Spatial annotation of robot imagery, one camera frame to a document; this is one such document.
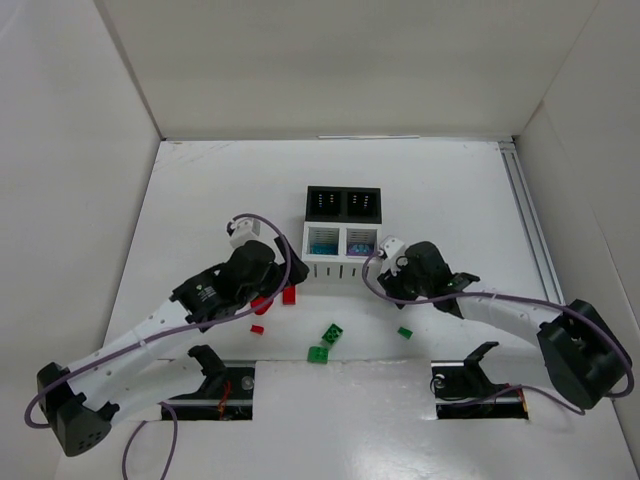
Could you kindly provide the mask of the small green flat lego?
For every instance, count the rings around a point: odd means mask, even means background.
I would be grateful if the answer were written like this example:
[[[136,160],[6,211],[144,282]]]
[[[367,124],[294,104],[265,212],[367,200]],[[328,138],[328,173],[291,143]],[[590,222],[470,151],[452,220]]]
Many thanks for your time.
[[[412,332],[411,330],[409,330],[409,329],[407,329],[407,328],[404,328],[404,327],[400,327],[400,328],[398,329],[397,333],[398,333],[400,336],[402,336],[403,338],[407,339],[407,340],[409,340],[409,339],[412,337],[412,335],[413,335],[413,332]]]

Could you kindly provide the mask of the red heart-shaped lego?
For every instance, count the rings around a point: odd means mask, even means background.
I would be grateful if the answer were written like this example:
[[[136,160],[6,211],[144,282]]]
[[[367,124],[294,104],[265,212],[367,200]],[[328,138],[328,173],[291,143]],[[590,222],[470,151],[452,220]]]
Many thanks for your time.
[[[263,297],[257,297],[250,302],[250,307],[255,315],[264,315],[272,306],[273,301]]]

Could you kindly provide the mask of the red rectangular lego brick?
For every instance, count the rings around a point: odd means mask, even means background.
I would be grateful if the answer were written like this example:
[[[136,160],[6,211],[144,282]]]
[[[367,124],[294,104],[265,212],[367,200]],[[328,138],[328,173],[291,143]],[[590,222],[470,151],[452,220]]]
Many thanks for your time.
[[[288,286],[282,292],[282,304],[292,306],[296,304],[296,287]]]

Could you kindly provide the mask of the teal long lego brick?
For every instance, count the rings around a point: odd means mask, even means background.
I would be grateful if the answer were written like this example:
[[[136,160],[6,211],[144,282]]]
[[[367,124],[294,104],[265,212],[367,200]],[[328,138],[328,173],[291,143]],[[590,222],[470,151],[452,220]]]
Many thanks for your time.
[[[313,255],[337,255],[338,254],[338,245],[337,244],[321,244],[316,243],[310,247],[310,254]]]

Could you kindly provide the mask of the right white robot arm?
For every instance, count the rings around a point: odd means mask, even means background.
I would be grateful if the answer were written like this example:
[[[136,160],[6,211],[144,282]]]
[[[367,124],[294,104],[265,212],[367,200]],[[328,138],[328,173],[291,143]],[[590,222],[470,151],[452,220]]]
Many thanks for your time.
[[[553,388],[580,411],[635,387],[632,360],[588,302],[562,305],[501,293],[467,272],[453,272],[435,244],[384,239],[372,292],[398,308],[430,304],[438,311],[489,325],[539,348]]]

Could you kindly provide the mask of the white two-compartment container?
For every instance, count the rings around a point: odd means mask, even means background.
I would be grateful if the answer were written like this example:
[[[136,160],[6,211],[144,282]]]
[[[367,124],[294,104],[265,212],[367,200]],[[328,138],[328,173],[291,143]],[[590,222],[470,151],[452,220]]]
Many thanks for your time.
[[[310,269],[310,280],[323,284],[353,284],[361,281],[361,271],[369,257],[346,255],[349,243],[374,243],[382,239],[381,224],[304,222],[302,236],[303,262]],[[337,255],[313,255],[313,244],[337,244]]]

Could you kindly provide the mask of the purple printed lego in container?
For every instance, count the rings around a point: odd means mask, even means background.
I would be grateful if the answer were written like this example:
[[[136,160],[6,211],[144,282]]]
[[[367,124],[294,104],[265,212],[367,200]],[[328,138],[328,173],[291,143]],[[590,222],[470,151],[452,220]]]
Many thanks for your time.
[[[349,257],[368,257],[375,250],[374,243],[349,243],[346,255]]]

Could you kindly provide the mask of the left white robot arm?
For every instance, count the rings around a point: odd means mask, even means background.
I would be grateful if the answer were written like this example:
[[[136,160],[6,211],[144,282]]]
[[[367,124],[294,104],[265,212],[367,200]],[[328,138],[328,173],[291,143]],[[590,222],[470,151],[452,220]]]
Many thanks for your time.
[[[38,404],[66,456],[94,448],[115,424],[152,404],[220,388],[227,368],[204,343],[205,333],[309,274],[286,241],[275,243],[246,241],[227,261],[184,281],[111,344],[66,367],[52,362],[38,372]]]

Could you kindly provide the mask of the dark green lego brick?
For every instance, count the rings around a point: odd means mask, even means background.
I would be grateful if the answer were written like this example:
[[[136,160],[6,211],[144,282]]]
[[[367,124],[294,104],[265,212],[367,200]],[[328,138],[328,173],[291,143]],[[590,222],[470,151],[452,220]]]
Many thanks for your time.
[[[331,348],[343,335],[344,330],[337,324],[331,324],[322,335],[322,341]]]

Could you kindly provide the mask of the aluminium rail on right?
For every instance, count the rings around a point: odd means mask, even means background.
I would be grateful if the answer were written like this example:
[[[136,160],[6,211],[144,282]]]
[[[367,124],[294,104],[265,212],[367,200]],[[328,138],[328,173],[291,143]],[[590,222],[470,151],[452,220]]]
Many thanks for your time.
[[[525,236],[543,285],[545,296],[550,301],[563,303],[562,288],[524,176],[515,141],[513,139],[501,140],[498,142],[498,149],[511,184]]]

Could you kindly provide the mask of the light green lego brick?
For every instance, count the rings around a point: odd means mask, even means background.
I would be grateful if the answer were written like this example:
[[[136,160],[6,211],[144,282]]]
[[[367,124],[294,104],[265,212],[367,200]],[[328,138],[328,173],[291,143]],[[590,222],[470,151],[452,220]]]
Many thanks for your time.
[[[308,349],[307,361],[312,364],[327,364],[329,361],[329,349],[319,345]]]

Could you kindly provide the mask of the black two-compartment container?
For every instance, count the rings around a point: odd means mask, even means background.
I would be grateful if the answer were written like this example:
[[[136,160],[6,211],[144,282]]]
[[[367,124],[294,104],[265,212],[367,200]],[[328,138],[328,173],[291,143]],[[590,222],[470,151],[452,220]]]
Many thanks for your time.
[[[309,186],[306,196],[307,222],[381,224],[379,188]]]

